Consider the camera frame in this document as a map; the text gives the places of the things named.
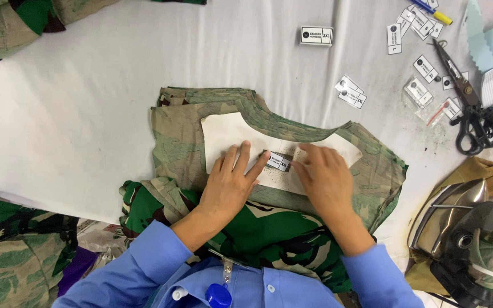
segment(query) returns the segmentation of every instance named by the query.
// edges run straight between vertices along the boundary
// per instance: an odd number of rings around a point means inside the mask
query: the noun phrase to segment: purple fabric
[[[58,297],[64,295],[74,283],[78,282],[97,258],[98,253],[78,246],[72,262],[62,271],[64,277],[58,283]]]

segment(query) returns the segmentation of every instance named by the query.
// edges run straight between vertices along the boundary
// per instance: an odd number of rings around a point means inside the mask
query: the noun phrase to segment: sleeve
[[[343,256],[342,261],[363,307],[424,307],[384,245],[375,245],[358,256]]]
[[[123,255],[74,284],[52,307],[143,307],[191,255],[170,228],[154,221]]]

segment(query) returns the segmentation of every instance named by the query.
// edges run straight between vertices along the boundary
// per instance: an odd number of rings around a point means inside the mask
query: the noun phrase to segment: badge reel
[[[231,280],[233,262],[223,259],[223,284],[213,283],[207,289],[205,298],[212,308],[228,308],[231,305],[231,294],[227,290],[227,283]]]

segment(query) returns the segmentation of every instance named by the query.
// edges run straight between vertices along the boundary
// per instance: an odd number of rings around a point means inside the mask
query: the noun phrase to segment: white table
[[[466,3],[440,1],[439,10],[455,22],[439,39],[479,85],[461,22]],[[493,26],[493,1],[479,3]],[[421,77],[412,66],[421,54],[445,74],[429,39],[422,42],[411,30],[403,52],[387,55],[385,27],[408,5],[121,0],[63,33],[43,34],[0,62],[0,197],[117,223],[119,186],[153,177],[148,117],[159,88],[252,88],[272,111],[294,121],[322,128],[359,122],[410,165],[396,210],[375,234],[404,270],[410,219],[465,159],[455,149],[457,127],[427,128],[401,102],[402,86]],[[334,45],[299,46],[302,25],[332,25]],[[343,74],[366,91],[362,109],[338,99],[334,85]],[[456,96],[437,82],[428,87],[439,102]],[[493,160],[493,149],[481,157]]]

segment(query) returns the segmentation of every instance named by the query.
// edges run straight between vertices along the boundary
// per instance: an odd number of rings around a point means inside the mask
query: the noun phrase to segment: shirt button
[[[173,292],[173,299],[179,300],[186,295],[188,295],[188,292],[186,289],[184,289],[182,287],[177,287]]]

